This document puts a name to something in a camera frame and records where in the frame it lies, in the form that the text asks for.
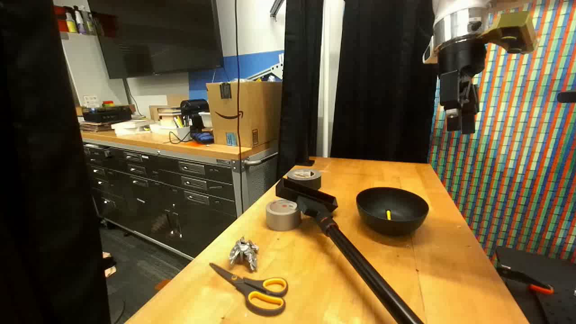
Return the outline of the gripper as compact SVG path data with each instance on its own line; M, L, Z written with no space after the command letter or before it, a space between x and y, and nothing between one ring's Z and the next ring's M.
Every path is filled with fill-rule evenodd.
M448 132L475 133L479 86L473 79L484 70L486 53L486 46L478 40L453 43L440 50L440 104L445 108Z

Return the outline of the black bowl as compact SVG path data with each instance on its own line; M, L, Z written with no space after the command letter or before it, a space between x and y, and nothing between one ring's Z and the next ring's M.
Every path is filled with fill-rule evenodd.
M371 230L387 236L415 232L430 211L422 197L395 187L364 189L357 194L356 205L362 221ZM386 210L391 211L391 220L387 220Z

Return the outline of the dark grey tape roll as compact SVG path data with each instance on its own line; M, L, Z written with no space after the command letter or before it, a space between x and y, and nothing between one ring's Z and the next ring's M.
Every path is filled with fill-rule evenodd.
M315 169L294 169L288 172L287 178L311 189L320 189L322 174Z

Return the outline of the light grey tape roll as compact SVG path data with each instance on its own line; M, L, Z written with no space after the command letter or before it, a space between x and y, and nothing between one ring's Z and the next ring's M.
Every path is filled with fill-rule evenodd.
M293 201L278 199L265 208L265 222L270 230L293 230L301 224L301 211Z

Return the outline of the colourful striped backdrop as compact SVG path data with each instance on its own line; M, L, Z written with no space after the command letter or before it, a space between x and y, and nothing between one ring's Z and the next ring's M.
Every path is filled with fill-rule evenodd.
M429 162L490 258L500 246L576 263L576 0L533 0L538 47L487 46L473 135L436 108Z

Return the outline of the black curtain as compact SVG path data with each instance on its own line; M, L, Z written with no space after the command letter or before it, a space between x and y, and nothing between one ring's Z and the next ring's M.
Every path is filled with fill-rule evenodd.
M110 324L52 0L0 0L0 324Z
M286 0L276 177L316 154L324 0Z
M433 23L432 0L345 0L331 157L428 161Z

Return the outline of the black clamp with orange tip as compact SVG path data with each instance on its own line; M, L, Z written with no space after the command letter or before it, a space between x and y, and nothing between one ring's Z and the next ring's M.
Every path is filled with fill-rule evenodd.
M555 289L551 285L542 283L522 271L513 270L510 266L498 264L496 271L500 277L503 277L504 279L510 279L512 281L526 284L529 291L543 295L553 295L555 293Z

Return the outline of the black squeegee with long pole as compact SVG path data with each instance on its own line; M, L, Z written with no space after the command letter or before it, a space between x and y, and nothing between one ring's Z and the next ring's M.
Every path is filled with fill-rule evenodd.
M322 232L330 238L346 257L356 273L372 290L398 324L424 324L407 303L383 279L362 253L348 240L333 219L333 211L338 207L337 198L298 184L290 179L281 178L275 187L276 196L295 202L298 209L315 220Z

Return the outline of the cardboard box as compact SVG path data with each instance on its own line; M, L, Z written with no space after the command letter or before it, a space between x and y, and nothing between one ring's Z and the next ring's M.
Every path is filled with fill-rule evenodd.
M207 83L215 144L255 147L279 138L282 82Z

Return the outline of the crumpled foil piece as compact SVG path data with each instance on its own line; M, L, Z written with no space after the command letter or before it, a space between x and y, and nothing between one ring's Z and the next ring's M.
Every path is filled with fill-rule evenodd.
M250 271L257 271L258 260L257 255L260 248L253 241L245 237L239 238L233 245L229 252L229 263L246 263Z

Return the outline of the black drawer workbench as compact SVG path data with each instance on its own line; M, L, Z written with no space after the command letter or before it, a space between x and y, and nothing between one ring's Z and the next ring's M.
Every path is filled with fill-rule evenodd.
M192 260L274 183L276 141L252 148L82 131L96 215Z

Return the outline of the stack of white books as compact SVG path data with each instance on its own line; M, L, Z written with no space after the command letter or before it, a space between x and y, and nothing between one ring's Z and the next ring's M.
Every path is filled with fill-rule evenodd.
M150 132L150 125L152 124L154 121L149 119L131 120L114 123L111 125L111 129L117 136L138 135Z

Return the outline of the black flat case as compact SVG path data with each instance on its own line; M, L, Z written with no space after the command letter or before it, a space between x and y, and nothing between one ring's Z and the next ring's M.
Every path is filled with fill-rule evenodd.
M117 123L132 118L132 109L129 105L83 108L82 112L84 120L92 123Z

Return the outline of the orange-handled scissors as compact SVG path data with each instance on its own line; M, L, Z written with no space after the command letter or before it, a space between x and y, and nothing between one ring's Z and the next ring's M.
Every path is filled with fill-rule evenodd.
M247 309L261 316L277 316L284 312L286 302L284 296L288 293L288 282L281 277L270 277L255 280L240 277L224 268L210 263L210 267L235 287L244 297Z

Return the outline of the wall-mounted black monitor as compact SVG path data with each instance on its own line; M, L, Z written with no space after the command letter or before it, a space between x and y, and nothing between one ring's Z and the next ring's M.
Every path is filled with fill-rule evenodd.
M216 0L88 0L110 79L220 68Z

